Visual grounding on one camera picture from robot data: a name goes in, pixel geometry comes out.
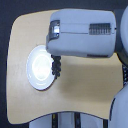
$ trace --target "round plate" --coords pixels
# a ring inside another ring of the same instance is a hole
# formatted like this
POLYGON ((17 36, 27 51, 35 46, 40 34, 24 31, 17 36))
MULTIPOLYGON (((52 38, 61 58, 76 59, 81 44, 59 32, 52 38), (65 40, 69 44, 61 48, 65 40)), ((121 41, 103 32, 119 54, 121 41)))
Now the round plate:
POLYGON ((48 88, 54 81, 51 54, 44 45, 34 48, 28 56, 26 72, 30 84, 37 90, 48 88))

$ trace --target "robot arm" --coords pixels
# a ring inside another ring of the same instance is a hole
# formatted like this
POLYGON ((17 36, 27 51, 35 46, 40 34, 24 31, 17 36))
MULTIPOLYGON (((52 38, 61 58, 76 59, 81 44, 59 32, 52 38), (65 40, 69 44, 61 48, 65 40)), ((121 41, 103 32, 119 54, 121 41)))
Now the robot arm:
POLYGON ((120 21, 111 11, 63 9, 53 13, 46 40, 47 51, 55 61, 53 74, 60 75, 58 56, 62 55, 107 58, 116 52, 128 66, 128 7, 120 21))

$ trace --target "wooden table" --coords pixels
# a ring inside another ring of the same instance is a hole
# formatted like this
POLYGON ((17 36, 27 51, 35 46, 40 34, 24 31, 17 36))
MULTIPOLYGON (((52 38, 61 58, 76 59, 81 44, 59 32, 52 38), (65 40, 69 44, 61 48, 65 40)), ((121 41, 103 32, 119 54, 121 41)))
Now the wooden table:
POLYGON ((7 62, 9 122, 25 123, 60 111, 108 118, 111 101, 123 87, 122 65, 115 54, 100 60, 62 57, 61 77, 47 91, 37 91, 30 85, 27 58, 36 46, 45 44, 53 12, 20 16, 13 24, 7 62))

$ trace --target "dark background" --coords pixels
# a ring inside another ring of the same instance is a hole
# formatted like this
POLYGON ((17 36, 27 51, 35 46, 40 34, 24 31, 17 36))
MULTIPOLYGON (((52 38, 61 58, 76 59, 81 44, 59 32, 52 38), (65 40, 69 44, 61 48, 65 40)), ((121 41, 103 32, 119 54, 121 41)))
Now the dark background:
POLYGON ((23 14, 62 9, 125 9, 128 0, 0 0, 0 127, 28 128, 28 124, 11 125, 7 119, 6 71, 10 32, 14 20, 23 14))

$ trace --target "white plate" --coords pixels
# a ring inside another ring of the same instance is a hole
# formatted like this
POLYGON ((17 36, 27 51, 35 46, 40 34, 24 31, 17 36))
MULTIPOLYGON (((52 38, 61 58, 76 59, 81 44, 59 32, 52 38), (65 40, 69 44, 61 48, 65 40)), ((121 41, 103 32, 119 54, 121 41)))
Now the white plate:
POLYGON ((44 45, 34 48, 28 56, 26 72, 30 84, 37 90, 48 88, 54 81, 51 54, 44 45))

